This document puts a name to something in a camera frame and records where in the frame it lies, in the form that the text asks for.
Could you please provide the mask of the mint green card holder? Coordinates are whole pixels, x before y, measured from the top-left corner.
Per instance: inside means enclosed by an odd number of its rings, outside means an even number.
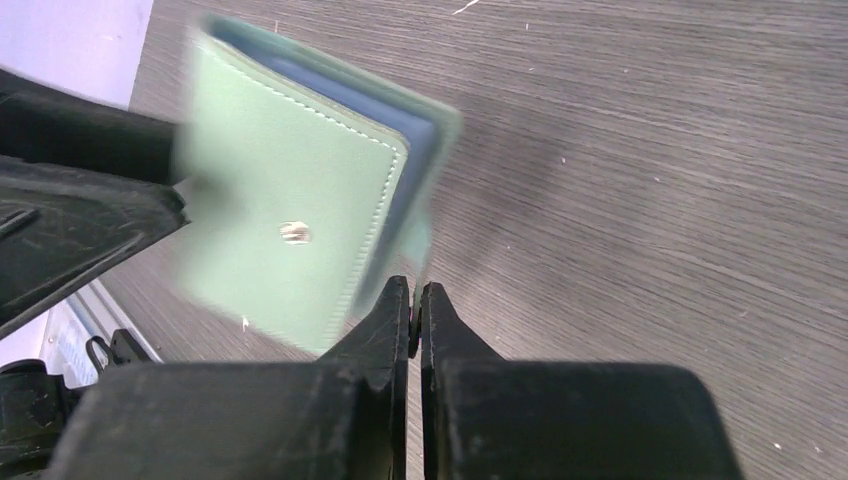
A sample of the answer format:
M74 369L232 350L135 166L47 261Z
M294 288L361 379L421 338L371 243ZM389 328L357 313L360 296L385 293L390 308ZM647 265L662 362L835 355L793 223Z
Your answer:
M432 189L461 113L231 17L199 17L190 38L176 280L216 312L324 353L396 258L424 277Z

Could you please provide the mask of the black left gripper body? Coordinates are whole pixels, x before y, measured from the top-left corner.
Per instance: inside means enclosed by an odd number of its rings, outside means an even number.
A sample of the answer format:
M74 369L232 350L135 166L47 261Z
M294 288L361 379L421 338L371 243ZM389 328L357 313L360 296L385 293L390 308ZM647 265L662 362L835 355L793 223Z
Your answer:
M185 225L171 188L1 160L1 335Z

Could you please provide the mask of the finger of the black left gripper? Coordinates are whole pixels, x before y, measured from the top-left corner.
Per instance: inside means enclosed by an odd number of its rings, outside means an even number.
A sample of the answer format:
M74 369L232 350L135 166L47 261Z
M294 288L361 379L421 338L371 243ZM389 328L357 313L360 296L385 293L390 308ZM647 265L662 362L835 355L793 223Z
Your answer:
M3 70L1 154L173 186L176 125Z

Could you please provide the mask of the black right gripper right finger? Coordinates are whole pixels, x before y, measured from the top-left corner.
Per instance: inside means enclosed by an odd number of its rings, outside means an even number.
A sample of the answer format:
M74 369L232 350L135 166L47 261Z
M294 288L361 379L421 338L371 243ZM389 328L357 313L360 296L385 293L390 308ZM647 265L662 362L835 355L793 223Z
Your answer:
M427 285L419 331L429 479L739 479L713 397L661 363L508 360Z

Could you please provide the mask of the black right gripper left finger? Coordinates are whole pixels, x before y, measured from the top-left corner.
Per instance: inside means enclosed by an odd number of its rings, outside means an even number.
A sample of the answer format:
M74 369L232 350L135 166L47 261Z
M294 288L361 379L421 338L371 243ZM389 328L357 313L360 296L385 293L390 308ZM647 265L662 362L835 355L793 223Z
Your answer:
M89 389L50 479L401 479L409 288L312 362L135 363Z

